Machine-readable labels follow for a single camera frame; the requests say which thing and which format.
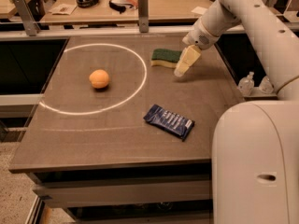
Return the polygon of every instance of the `sponge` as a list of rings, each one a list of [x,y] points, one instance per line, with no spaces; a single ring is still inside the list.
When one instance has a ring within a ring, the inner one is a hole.
[[[190,45],[184,49],[175,69],[175,75],[177,77],[182,77],[189,67],[200,58],[200,56],[201,50],[195,45]]]
[[[176,68],[182,51],[171,49],[155,49],[151,56],[151,65]]]

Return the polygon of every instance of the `white circle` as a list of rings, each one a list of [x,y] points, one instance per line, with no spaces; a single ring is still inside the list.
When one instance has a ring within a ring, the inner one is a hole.
[[[144,76],[143,76],[142,82],[141,82],[140,86],[136,89],[136,91],[133,94],[131,94],[128,98],[124,99],[123,101],[120,101],[117,104],[114,104],[114,105],[111,105],[109,107],[102,108],[102,109],[99,109],[99,110],[90,111],[90,112],[67,112],[67,111],[63,111],[63,110],[60,110],[60,109],[57,109],[57,108],[53,108],[53,107],[51,107],[49,105],[46,105],[44,102],[40,102],[39,103],[40,105],[42,105],[43,107],[45,107],[45,108],[47,108],[47,109],[49,109],[51,111],[54,111],[56,113],[63,114],[63,115],[69,115],[69,116],[94,115],[94,114],[98,114],[98,113],[101,113],[101,112],[113,109],[115,107],[118,107],[118,106],[120,106],[120,105],[128,102],[129,100],[131,100],[133,97],[135,97],[140,92],[140,90],[142,89],[142,87],[144,86],[144,84],[146,82],[148,70],[147,70],[147,66],[146,66],[145,62],[143,61],[143,59],[135,51],[133,51],[131,49],[128,49],[128,48],[126,48],[124,46],[115,45],[115,44],[93,43],[93,44],[76,46],[76,47],[73,47],[71,49],[66,49],[64,52],[68,52],[68,51],[73,50],[73,49],[87,48],[87,47],[91,47],[91,46],[108,46],[108,47],[114,47],[114,48],[119,48],[119,49],[126,49],[126,50],[132,52],[140,60],[140,62],[143,65],[143,68],[144,68]]]

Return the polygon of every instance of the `floor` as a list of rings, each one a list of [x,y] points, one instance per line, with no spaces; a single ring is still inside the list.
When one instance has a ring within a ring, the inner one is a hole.
[[[31,210],[36,201],[34,183],[27,175],[13,175],[9,163],[19,142],[0,143],[0,223],[30,224]],[[74,220],[62,209],[44,208],[38,224],[72,223]]]

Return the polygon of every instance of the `yellow object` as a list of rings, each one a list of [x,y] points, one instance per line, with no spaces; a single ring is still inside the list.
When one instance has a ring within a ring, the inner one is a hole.
[[[101,89],[109,84],[109,75],[105,70],[95,70],[90,75],[92,86]]]
[[[177,63],[171,63],[169,61],[164,61],[164,60],[152,60],[150,62],[151,66],[156,66],[156,65],[160,65],[160,66],[164,66],[167,68],[172,68],[175,69],[177,66]]]
[[[195,46],[190,45],[180,55],[177,67],[175,69],[175,75],[182,77],[185,72],[192,66],[201,56],[201,50]]]

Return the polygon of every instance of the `bottle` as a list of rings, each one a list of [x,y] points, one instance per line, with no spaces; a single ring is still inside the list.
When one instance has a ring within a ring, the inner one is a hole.
[[[273,92],[274,87],[270,82],[270,78],[268,76],[265,76],[262,81],[261,84],[259,85],[259,90],[263,93],[266,94],[270,94]]]
[[[254,80],[253,80],[254,72],[249,72],[246,77],[241,78],[238,88],[240,89],[243,96],[250,96],[251,91],[254,87]]]

